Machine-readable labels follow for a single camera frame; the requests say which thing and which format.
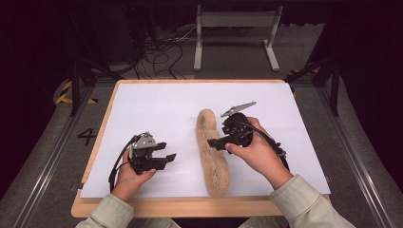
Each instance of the shirt cuff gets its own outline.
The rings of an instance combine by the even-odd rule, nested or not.
[[[271,200],[286,219],[295,219],[307,212],[320,197],[320,193],[300,175],[293,176],[270,194]]]
[[[133,207],[108,194],[90,213],[90,216],[105,227],[127,227],[133,219]]]

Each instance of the person's left hand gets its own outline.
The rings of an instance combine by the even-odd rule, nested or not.
[[[116,186],[112,191],[112,195],[117,198],[128,201],[132,196],[134,196],[140,189],[140,187],[148,180],[150,180],[157,170],[151,169],[137,175],[133,168],[127,162],[128,149],[123,155],[123,162],[121,168],[119,168],[118,180],[116,181]]]

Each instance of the hand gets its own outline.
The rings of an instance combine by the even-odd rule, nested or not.
[[[127,162],[128,150],[125,151],[123,155],[122,167],[119,169],[118,180],[116,181],[116,186],[112,191],[112,195],[117,198],[128,201],[132,196],[134,196],[140,189],[140,187],[148,180],[150,180],[157,170],[151,169],[137,175],[133,168]]]
[[[260,125],[258,119],[248,117],[248,121],[252,126],[267,134],[267,131]],[[255,171],[261,173],[272,184],[275,190],[293,177],[284,167],[270,144],[258,132],[253,133],[252,142],[247,147],[227,143],[225,148],[242,158]]]

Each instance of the person's right hand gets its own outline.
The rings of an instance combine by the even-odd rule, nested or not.
[[[248,121],[252,126],[267,134],[258,119],[248,117]],[[227,143],[225,148],[245,160],[255,171],[261,173],[275,190],[293,177],[270,144],[258,132],[253,133],[252,142],[247,147]]]

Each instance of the white metal stand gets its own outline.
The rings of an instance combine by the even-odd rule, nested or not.
[[[275,40],[282,7],[276,11],[203,11],[198,5],[197,44],[194,70],[202,70],[202,27],[268,27],[270,37],[264,40],[267,56],[274,71],[279,71],[272,45]]]

